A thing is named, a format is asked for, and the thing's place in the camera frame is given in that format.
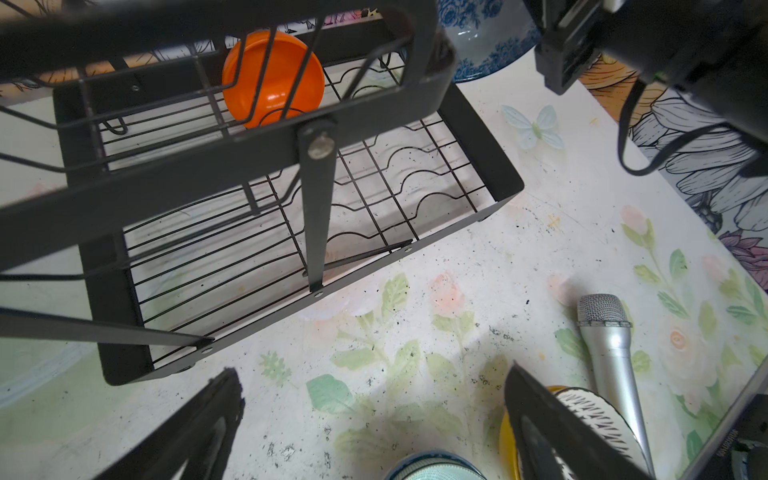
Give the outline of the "blue floral ceramic bowl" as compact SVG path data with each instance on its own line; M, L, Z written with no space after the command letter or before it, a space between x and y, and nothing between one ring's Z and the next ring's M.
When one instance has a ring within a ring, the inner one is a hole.
M439 0L437 7L439 22L458 57L455 83L505 68L540 40L521 0Z

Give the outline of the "mint green ceramic bowl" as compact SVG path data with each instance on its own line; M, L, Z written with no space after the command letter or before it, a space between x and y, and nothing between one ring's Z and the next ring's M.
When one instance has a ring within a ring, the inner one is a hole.
M409 455L398 462L384 480L485 480L486 477L469 461L443 450Z

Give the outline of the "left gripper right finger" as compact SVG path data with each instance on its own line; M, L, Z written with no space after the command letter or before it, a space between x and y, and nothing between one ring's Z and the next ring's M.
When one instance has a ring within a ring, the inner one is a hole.
M522 479L650 479L515 363L504 383Z

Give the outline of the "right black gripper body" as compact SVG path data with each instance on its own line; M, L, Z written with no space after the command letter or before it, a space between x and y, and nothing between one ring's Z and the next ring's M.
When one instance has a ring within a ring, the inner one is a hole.
M767 139L764 1L528 1L536 68L565 93L604 53L647 83L686 92L739 131Z

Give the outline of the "orange plastic bowl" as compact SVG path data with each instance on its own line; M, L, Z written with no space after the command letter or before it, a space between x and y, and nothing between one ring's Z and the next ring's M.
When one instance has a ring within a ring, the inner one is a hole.
M222 70L229 113L247 129L267 126L318 109L325 76L316 55L301 40L278 32L255 32L229 51Z

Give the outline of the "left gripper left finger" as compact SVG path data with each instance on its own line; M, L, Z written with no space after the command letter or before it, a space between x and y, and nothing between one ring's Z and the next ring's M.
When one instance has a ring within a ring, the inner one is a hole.
M219 375L99 479L221 479L245 400L233 368Z

